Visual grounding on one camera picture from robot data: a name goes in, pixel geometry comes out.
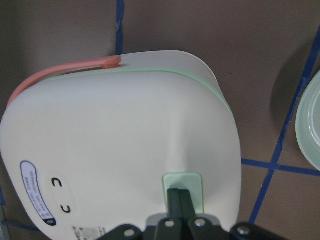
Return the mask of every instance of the white plastic container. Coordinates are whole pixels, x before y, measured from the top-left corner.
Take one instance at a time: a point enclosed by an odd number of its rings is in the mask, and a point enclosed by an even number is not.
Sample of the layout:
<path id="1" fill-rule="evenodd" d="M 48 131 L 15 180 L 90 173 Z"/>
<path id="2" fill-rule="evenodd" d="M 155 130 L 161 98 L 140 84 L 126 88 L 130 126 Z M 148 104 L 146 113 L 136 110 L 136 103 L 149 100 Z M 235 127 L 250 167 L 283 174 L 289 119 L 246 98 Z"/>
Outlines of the white plastic container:
<path id="1" fill-rule="evenodd" d="M 214 74 L 181 51 L 121 58 L 120 67 L 50 77 L 11 99 L 0 149 L 28 215 L 54 240 L 93 240 L 124 223 L 143 230 L 167 211 L 162 177 L 198 173 L 204 212 L 229 230 L 241 153 Z"/>

